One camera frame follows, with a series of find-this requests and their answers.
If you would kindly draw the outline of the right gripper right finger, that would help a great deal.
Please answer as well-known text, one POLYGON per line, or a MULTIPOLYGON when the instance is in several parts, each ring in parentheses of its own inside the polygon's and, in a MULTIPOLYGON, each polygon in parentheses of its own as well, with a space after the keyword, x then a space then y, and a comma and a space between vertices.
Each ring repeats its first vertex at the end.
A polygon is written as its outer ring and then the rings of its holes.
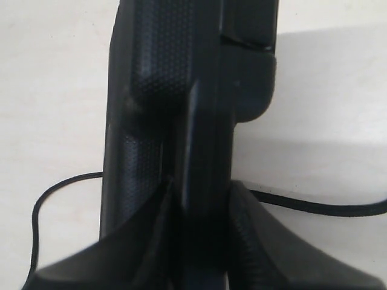
POLYGON ((386 289, 295 235, 239 181, 229 193, 231 289, 386 289))

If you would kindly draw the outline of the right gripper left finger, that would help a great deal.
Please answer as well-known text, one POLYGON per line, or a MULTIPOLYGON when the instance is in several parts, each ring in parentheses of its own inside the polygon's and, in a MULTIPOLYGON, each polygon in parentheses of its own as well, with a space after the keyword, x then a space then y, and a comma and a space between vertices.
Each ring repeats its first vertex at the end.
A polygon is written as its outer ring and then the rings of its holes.
POLYGON ((36 271, 24 289, 169 289, 171 187, 163 181, 121 227, 36 271))

